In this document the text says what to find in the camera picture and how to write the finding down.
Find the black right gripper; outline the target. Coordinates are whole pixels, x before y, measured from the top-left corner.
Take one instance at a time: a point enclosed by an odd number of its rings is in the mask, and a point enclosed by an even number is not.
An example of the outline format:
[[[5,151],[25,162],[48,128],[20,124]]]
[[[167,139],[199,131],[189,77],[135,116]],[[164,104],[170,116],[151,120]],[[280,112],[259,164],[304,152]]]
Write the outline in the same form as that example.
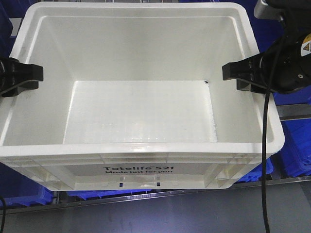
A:
[[[263,74],[265,82],[256,81]],[[270,91],[291,94],[311,84],[311,35],[305,33],[294,39],[276,40],[263,53],[222,66],[223,81],[236,79],[237,90],[265,94]]]

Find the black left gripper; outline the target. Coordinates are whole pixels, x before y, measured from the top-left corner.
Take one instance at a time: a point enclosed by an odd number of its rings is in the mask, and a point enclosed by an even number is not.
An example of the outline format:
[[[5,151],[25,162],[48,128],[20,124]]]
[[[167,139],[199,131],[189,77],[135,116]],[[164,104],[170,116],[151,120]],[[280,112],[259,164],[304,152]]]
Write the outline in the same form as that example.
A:
[[[2,97],[15,97],[21,92],[35,90],[43,81],[43,67],[24,64],[14,58],[0,58],[0,93]],[[22,85],[6,93],[9,85]]]

